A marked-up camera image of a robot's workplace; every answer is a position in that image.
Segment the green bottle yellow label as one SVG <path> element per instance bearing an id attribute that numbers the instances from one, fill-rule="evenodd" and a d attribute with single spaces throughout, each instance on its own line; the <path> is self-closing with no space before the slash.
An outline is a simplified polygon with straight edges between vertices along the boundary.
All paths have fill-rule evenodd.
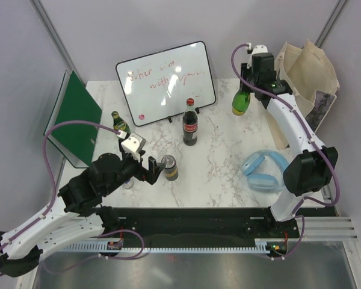
<path id="1" fill-rule="evenodd" d="M 240 90 L 234 95 L 232 101 L 232 113 L 236 116 L 242 116 L 250 105 L 250 93 Z"/>

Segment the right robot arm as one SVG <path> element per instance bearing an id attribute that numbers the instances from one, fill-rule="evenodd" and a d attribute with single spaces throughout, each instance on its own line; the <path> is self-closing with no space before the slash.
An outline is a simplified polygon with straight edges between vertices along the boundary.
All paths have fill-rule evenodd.
<path id="1" fill-rule="evenodd" d="M 285 230 L 284 221 L 292 219 L 306 199 L 314 192 L 335 183 L 337 202 L 339 181 L 335 173 L 338 160 L 336 148 L 328 148 L 313 132 L 302 115 L 289 84 L 277 79 L 274 56 L 269 52 L 253 52 L 250 66 L 241 82 L 274 117 L 295 157 L 283 172 L 285 188 L 270 207 L 272 217 L 264 221 L 264 231 L 277 237 Z"/>

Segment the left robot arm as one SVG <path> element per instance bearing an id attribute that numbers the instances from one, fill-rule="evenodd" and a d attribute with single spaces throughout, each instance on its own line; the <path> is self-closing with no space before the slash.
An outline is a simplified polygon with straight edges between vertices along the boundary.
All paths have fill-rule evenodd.
<path id="1" fill-rule="evenodd" d="M 54 189 L 50 203 L 24 224 L 0 231 L 0 277 L 22 276 L 54 252 L 91 237 L 113 237 L 121 232 L 114 208 L 103 198 L 135 178 L 153 185 L 164 165 L 149 157 L 144 168 L 131 155 L 106 153 L 65 186 Z"/>

